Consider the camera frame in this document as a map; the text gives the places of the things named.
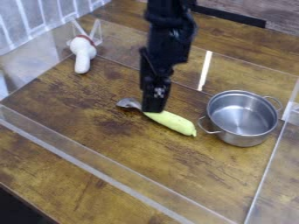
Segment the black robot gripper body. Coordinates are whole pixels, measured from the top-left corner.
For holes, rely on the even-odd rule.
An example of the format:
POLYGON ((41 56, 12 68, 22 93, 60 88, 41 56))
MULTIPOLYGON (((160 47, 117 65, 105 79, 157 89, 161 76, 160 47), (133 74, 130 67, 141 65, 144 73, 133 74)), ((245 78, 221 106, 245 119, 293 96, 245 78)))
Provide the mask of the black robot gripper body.
POLYGON ((189 5, 185 0, 148 0, 144 19, 149 32, 140 49, 140 76, 168 76, 173 66, 188 61, 197 31, 189 5))

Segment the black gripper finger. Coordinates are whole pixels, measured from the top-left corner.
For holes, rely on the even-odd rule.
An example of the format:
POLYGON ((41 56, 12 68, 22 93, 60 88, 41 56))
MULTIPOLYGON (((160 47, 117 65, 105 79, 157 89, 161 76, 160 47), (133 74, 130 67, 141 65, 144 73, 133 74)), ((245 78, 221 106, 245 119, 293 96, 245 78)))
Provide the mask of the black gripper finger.
POLYGON ((144 112, 160 113, 164 110, 171 92, 171 80, 146 76, 142 79, 141 110, 144 112))

